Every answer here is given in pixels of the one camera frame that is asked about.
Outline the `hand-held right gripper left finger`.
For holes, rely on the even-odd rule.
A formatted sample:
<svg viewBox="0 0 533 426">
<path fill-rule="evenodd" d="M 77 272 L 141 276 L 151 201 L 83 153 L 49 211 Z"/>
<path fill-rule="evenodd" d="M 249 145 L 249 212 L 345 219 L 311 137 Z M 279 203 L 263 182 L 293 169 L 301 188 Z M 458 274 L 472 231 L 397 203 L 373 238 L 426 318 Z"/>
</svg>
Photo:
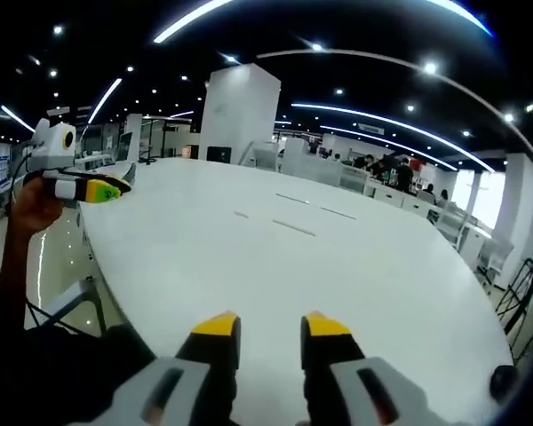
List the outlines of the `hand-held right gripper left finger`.
<svg viewBox="0 0 533 426">
<path fill-rule="evenodd" d="M 232 425 L 241 319 L 226 311 L 198 324 L 173 357 L 159 358 L 113 399 L 114 425 Z"/>
</svg>

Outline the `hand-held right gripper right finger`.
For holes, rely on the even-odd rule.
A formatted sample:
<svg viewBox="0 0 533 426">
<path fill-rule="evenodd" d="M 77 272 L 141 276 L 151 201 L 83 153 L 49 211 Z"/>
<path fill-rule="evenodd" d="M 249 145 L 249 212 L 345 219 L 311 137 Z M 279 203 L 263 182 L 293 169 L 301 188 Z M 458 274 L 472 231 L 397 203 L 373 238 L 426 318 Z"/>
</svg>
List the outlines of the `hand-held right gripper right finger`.
<svg viewBox="0 0 533 426">
<path fill-rule="evenodd" d="M 313 425 L 432 425 L 425 393 L 320 312 L 301 319 L 304 396 Z"/>
</svg>

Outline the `person's left hand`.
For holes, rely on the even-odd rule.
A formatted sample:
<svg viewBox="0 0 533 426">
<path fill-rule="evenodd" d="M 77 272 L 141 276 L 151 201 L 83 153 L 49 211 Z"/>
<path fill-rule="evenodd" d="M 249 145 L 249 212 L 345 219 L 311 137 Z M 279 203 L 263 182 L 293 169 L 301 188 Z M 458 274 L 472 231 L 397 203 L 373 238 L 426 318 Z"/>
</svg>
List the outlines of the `person's left hand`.
<svg viewBox="0 0 533 426">
<path fill-rule="evenodd" d="M 63 204 L 45 190 L 42 177 L 34 177 L 20 190 L 8 221 L 8 231 L 18 238 L 30 239 L 60 218 Z"/>
</svg>

